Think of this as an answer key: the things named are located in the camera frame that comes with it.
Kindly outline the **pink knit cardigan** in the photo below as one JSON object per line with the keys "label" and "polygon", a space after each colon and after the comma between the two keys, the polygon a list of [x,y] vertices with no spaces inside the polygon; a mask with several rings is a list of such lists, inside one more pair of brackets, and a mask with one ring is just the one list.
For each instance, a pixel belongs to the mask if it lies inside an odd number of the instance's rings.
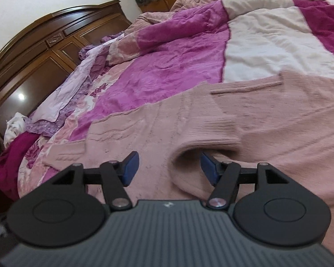
{"label": "pink knit cardigan", "polygon": [[248,82],[200,84],[93,122],[87,136],[54,145],[44,163],[96,168],[137,151],[127,193],[138,200],[205,200],[200,152],[252,167],[269,162],[331,209],[323,241],[334,253],[334,79],[282,72]]}

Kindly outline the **lilac ruffled pillow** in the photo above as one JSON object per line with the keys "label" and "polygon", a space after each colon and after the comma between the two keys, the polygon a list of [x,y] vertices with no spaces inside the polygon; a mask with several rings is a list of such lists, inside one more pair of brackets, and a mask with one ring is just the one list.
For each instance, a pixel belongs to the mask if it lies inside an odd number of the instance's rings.
{"label": "lilac ruffled pillow", "polygon": [[124,37],[122,32],[105,36],[98,46],[88,45],[78,52],[80,64],[61,86],[52,92],[25,122],[29,133],[52,137],[75,110],[77,101],[87,94],[88,88],[98,76],[95,66],[104,66],[105,51]]}

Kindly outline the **magenta pillow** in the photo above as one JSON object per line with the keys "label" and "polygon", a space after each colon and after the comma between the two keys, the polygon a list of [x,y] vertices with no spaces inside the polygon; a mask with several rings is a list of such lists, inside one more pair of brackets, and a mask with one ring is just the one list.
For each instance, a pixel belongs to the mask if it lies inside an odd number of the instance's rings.
{"label": "magenta pillow", "polygon": [[0,155],[0,190],[13,201],[19,199],[18,169],[25,154],[39,137],[39,134],[21,133]]}

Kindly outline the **white crumpled cloth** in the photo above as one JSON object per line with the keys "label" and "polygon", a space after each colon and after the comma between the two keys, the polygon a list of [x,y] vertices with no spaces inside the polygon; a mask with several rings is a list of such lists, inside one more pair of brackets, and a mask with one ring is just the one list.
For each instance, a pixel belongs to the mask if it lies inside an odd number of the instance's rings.
{"label": "white crumpled cloth", "polygon": [[15,115],[6,123],[6,130],[3,136],[3,145],[5,148],[9,146],[15,138],[21,133],[25,132],[27,116],[17,112]]}

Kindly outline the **magenta patchwork quilt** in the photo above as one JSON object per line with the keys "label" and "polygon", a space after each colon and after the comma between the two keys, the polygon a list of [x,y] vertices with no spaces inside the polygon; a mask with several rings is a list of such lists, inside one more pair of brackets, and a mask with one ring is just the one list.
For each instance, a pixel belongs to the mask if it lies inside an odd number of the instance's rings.
{"label": "magenta patchwork quilt", "polygon": [[284,70],[334,78],[334,0],[219,0],[124,35],[64,125],[40,135],[18,169],[24,196],[53,174],[50,148],[83,139],[109,114],[155,103],[204,81],[229,83]]}

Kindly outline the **dark wooden headboard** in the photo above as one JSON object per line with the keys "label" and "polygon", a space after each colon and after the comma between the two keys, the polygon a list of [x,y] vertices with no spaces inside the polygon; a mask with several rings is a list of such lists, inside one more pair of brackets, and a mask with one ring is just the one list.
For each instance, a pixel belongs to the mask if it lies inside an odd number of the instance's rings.
{"label": "dark wooden headboard", "polygon": [[119,0],[39,18],[0,51],[0,138],[17,112],[30,115],[80,64],[78,52],[127,29]]}

